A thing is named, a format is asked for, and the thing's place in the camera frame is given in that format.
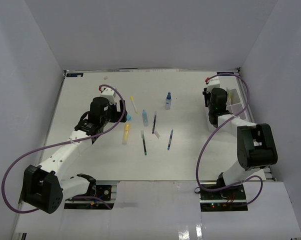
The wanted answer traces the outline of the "yellow gel pen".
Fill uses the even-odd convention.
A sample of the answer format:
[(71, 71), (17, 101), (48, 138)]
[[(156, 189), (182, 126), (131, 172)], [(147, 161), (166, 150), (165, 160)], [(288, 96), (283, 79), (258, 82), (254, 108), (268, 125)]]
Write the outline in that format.
[(232, 90), (229, 90), (228, 91), (228, 99), (229, 99), (229, 103), (232, 105), (232, 99), (233, 99), (233, 92)]

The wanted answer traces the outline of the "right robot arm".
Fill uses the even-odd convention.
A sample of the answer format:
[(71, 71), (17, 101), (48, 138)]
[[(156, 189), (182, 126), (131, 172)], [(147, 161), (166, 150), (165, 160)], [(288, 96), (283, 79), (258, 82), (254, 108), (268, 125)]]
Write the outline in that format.
[(275, 165), (278, 153), (269, 124), (249, 122), (227, 110), (226, 90), (205, 88), (203, 96), (208, 124), (215, 132), (224, 130), (236, 137), (237, 161), (218, 176), (214, 187), (217, 195), (226, 200), (234, 194), (235, 185), (243, 183), (253, 173)]

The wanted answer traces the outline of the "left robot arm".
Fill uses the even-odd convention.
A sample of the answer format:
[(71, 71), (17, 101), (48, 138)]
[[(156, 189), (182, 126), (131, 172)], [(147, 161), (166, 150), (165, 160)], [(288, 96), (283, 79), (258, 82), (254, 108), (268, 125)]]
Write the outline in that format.
[(29, 165), (23, 174), (21, 200), (48, 214), (55, 212), (62, 200), (82, 197), (90, 200), (96, 195), (96, 179), (78, 173), (68, 179), (64, 175), (70, 165), (104, 134), (108, 123), (126, 122), (124, 100), (111, 104), (105, 97), (95, 97), (89, 111), (74, 127), (67, 144), (61, 146), (39, 165)]

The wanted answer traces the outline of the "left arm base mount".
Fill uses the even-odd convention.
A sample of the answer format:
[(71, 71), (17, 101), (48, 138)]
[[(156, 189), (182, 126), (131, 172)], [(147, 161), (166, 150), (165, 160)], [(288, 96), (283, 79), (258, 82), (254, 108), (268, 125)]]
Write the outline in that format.
[(97, 201), (97, 198), (103, 201), (110, 201), (112, 199), (112, 186), (111, 185), (96, 185), (90, 193), (77, 195), (69, 198), (68, 200), (77, 201), (77, 200), (93, 200)]

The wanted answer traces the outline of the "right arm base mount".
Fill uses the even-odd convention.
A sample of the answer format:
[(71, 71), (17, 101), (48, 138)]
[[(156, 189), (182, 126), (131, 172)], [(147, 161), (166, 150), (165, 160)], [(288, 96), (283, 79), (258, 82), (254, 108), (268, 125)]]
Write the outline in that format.
[(208, 212), (248, 211), (247, 198), (243, 185), (236, 185), (223, 191), (204, 191), (199, 186), (194, 189), (199, 195), (200, 210)]

